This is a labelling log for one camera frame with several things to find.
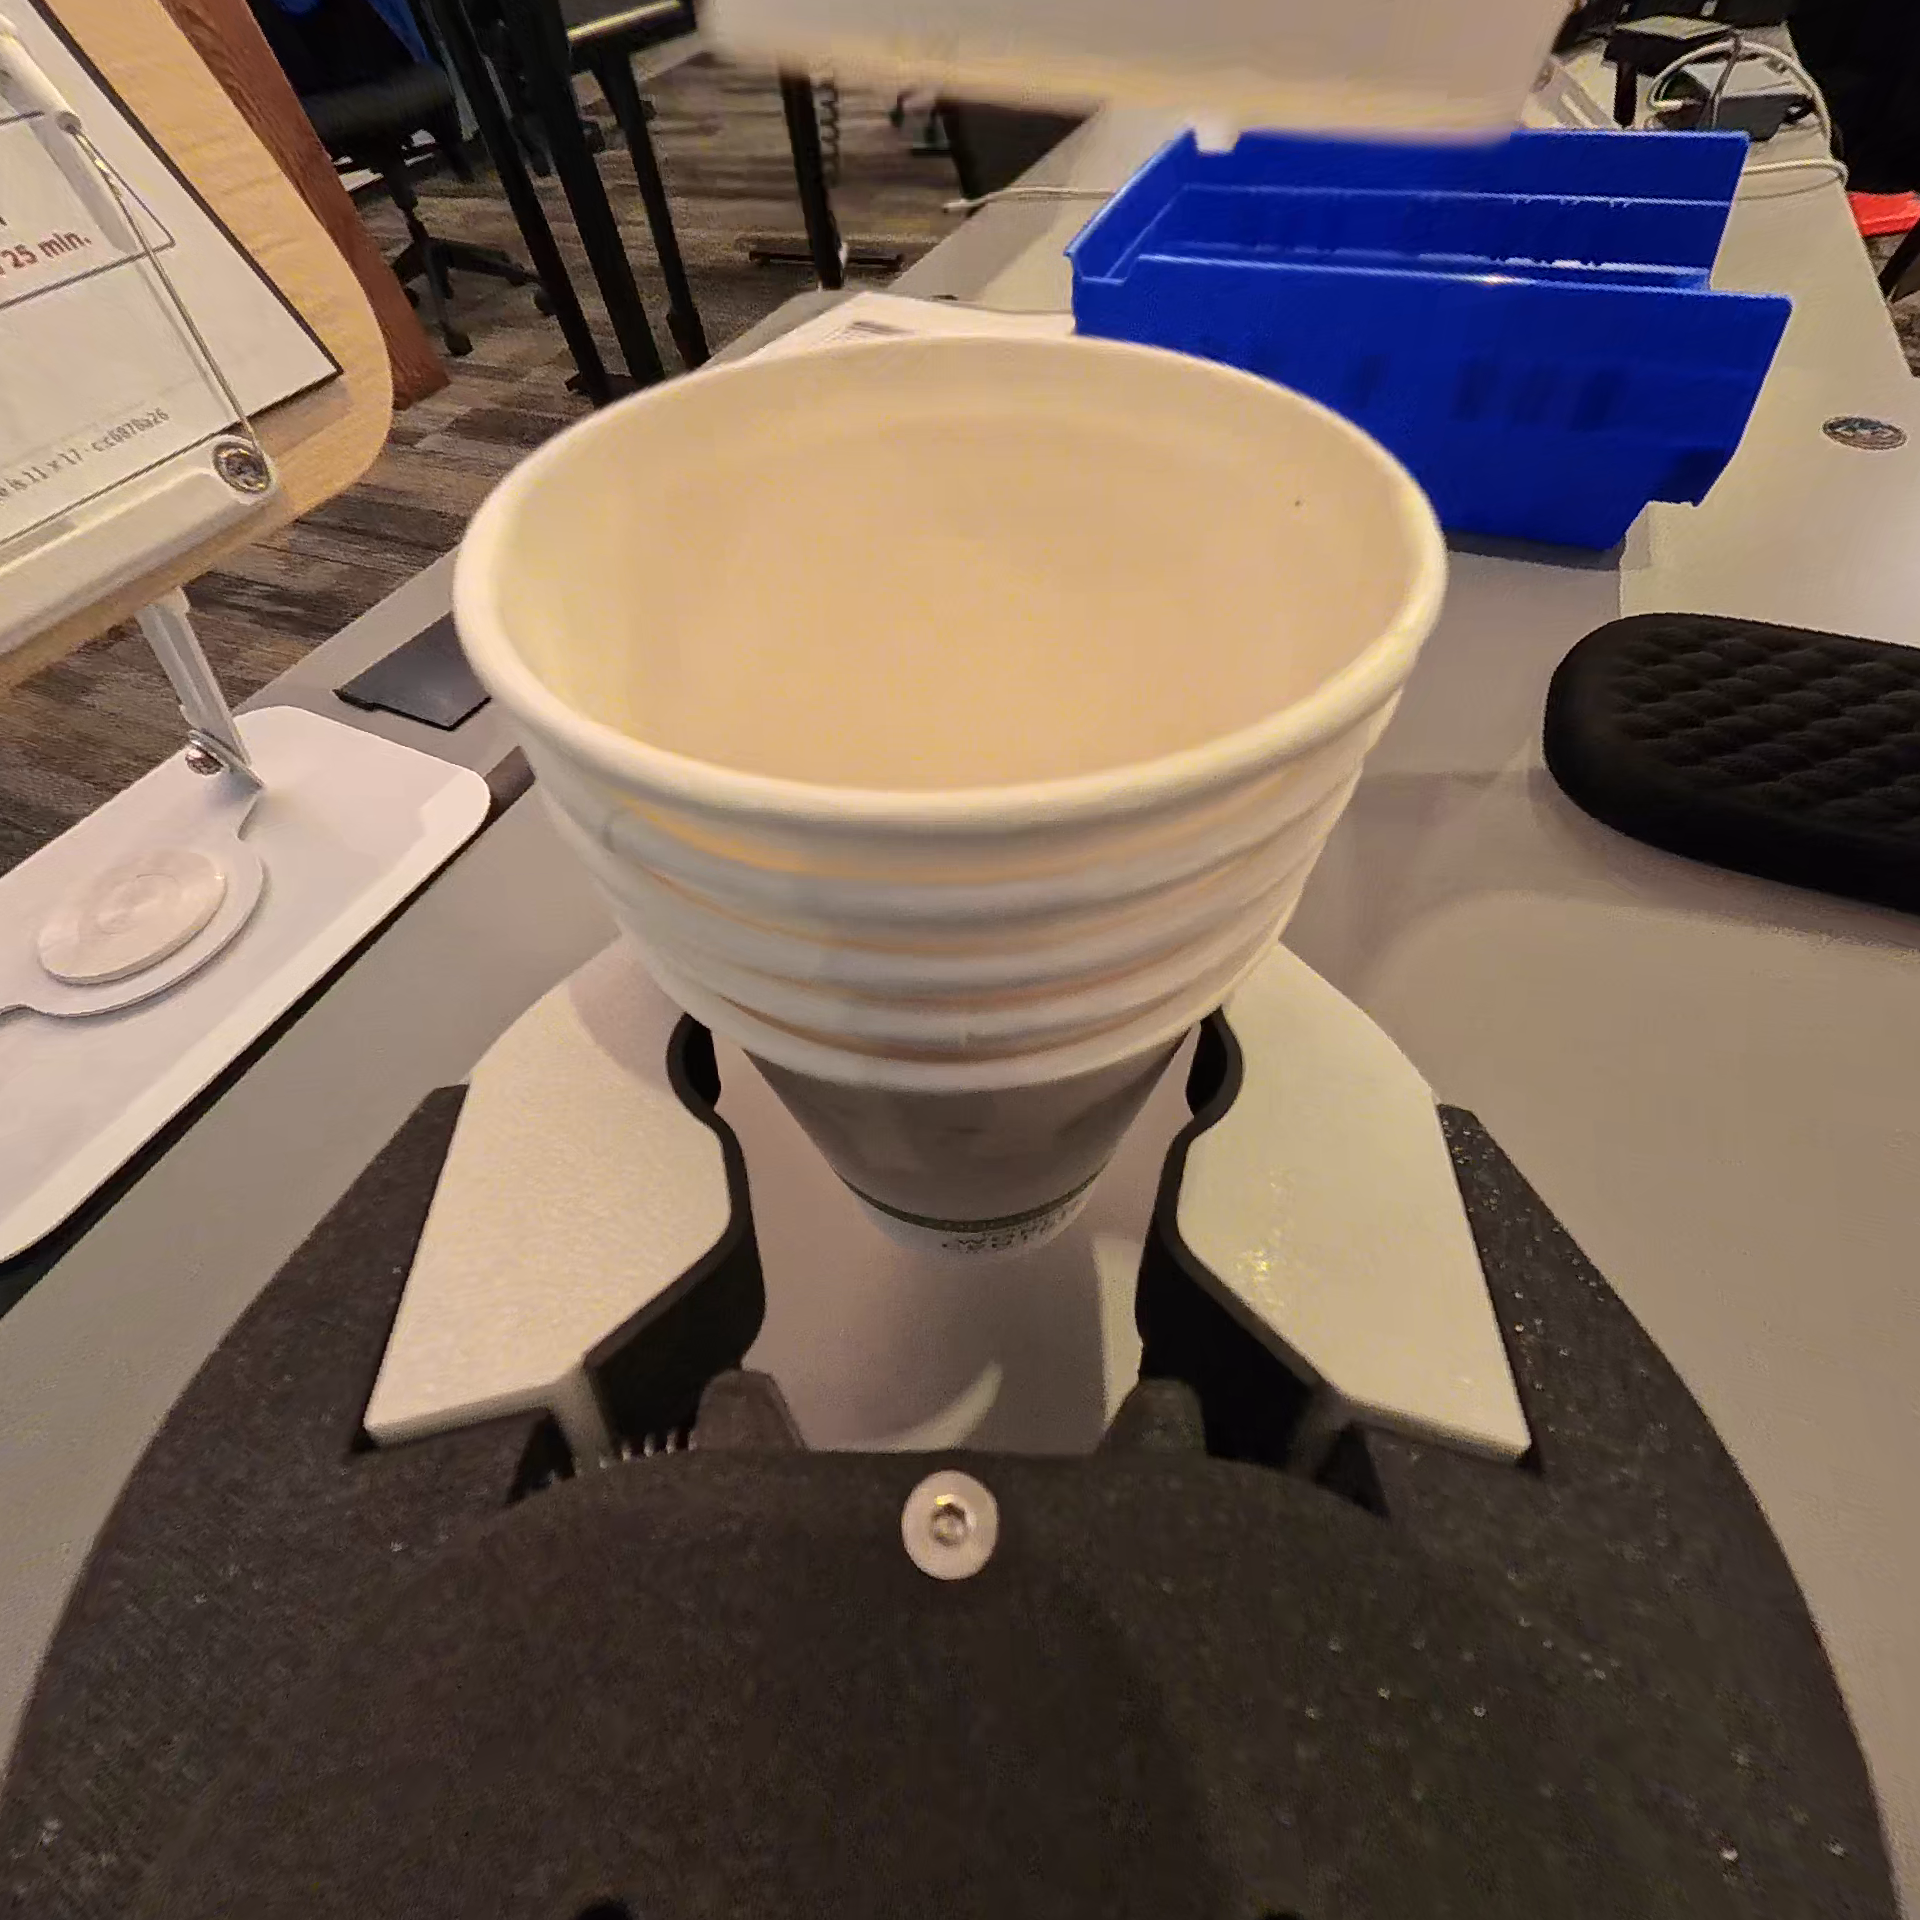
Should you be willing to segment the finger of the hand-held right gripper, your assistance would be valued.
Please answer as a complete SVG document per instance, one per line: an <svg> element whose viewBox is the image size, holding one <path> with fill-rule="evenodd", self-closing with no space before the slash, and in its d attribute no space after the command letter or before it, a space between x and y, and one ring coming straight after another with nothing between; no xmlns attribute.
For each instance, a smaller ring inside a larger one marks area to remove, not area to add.
<svg viewBox="0 0 1920 1920"><path fill-rule="evenodd" d="M1493 138L1569 4L703 4L736 61L1208 132Z"/></svg>

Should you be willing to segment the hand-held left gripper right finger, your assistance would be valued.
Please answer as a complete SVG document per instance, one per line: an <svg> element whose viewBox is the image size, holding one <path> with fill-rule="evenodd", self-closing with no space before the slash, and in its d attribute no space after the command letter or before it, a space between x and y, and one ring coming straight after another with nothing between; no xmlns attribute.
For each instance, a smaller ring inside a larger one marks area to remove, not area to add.
<svg viewBox="0 0 1920 1920"><path fill-rule="evenodd" d="M1199 1031L1136 1328L1224 1459L1325 1469L1353 1428L1504 1467L1534 1447L1438 1098L1283 948Z"/></svg>

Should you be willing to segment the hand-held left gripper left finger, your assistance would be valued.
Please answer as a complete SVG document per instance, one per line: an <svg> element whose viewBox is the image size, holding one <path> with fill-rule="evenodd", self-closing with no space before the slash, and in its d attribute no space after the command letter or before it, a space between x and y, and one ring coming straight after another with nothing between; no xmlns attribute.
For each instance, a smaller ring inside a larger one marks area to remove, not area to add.
<svg viewBox="0 0 1920 1920"><path fill-rule="evenodd" d="M364 1411L377 1447L550 1418L652 1452L755 1345L747 1163L707 1031L612 945L477 1064Z"/></svg>

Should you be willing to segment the narrow blue plastic bin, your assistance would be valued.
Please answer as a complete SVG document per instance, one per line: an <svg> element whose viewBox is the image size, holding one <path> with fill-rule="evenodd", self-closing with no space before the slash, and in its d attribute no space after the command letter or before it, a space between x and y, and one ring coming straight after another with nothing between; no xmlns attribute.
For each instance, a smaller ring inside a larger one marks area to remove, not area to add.
<svg viewBox="0 0 1920 1920"><path fill-rule="evenodd" d="M1322 400L1451 533L1608 551L1716 490L1783 340L1783 294L1711 281L1744 157L1742 132L1185 132L1069 243L1073 318Z"/></svg>

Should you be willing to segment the stack of nested paper cups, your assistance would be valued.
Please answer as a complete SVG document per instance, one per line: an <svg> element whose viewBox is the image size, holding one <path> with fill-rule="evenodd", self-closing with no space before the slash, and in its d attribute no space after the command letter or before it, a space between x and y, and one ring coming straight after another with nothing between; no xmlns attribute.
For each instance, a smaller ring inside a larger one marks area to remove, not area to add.
<svg viewBox="0 0 1920 1920"><path fill-rule="evenodd" d="M1073 1222L1278 948L1445 575L1312 396L950 334L592 415L449 612L662 996L885 1233L986 1255Z"/></svg>

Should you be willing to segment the dark display board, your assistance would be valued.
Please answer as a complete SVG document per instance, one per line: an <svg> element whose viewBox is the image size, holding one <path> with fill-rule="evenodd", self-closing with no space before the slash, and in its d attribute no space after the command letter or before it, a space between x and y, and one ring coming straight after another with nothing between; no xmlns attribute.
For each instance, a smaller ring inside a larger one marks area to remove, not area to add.
<svg viewBox="0 0 1920 1920"><path fill-rule="evenodd" d="M964 201L1012 185L1089 120L1089 114L1046 114L945 96L936 96L934 115L943 129Z"/></svg>

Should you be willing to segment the laminated paper sheet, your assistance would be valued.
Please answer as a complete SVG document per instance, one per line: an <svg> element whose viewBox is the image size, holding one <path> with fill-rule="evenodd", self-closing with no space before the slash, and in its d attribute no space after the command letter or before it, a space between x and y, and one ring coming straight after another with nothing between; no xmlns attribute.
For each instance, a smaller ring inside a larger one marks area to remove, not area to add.
<svg viewBox="0 0 1920 1920"><path fill-rule="evenodd" d="M799 294L714 355L714 367L755 355L803 355L816 349L916 339L1073 339L1067 312L998 312L965 300L922 300L895 292Z"/></svg>

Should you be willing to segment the white clipboard stand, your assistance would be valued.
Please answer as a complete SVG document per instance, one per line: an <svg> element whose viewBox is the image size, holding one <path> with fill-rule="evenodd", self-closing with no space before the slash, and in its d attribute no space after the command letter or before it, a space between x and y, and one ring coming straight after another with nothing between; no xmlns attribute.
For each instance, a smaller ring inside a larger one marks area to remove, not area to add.
<svg viewBox="0 0 1920 1920"><path fill-rule="evenodd" d="M377 935L494 816L504 734L435 729L341 689L449 637L449 564L395 590L239 711L262 775L154 764L4 879L4 1266L37 1255ZM49 975L64 901L144 850L224 865L192 940L101 987Z"/></svg>

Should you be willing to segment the black rectangular table inlay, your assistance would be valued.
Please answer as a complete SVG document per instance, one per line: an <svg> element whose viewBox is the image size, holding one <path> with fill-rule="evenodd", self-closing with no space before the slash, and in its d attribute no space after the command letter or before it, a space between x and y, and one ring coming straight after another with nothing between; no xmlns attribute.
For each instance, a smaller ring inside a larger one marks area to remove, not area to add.
<svg viewBox="0 0 1920 1920"><path fill-rule="evenodd" d="M390 715L430 731L458 731L491 694L472 675L449 615L374 660L333 689L347 708Z"/></svg>

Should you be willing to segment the black office chair base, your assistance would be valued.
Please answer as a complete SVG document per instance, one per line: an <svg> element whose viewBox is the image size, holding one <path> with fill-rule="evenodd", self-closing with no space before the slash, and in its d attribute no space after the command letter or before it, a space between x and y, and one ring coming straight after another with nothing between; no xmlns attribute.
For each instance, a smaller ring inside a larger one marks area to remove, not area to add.
<svg viewBox="0 0 1920 1920"><path fill-rule="evenodd" d="M452 320L452 278L477 276L501 281L514 292L525 292L542 318L552 318L552 300L546 284L531 268L517 264L507 253L471 244L460 238L435 234L420 219L420 195L414 189L410 169L400 157L387 157L377 165L379 182L403 222L406 243L390 257L390 271L403 284L414 305L422 305L430 329L439 334L447 357L468 357L472 339Z"/></svg>

